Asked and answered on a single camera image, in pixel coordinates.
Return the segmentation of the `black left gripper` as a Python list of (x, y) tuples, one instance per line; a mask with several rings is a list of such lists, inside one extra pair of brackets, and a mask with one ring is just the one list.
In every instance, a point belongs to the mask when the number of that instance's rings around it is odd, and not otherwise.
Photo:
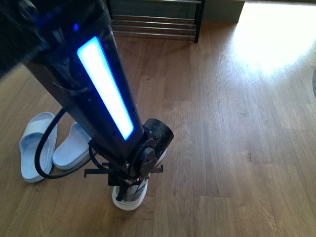
[(174, 138), (172, 130), (162, 121), (150, 118), (143, 125), (144, 133), (136, 147), (126, 158), (120, 158), (89, 142), (89, 155), (96, 169), (86, 169), (84, 174), (108, 174), (108, 185), (118, 186), (119, 195), (126, 195), (128, 189), (139, 186), (149, 178), (150, 173), (163, 172), (155, 165)]

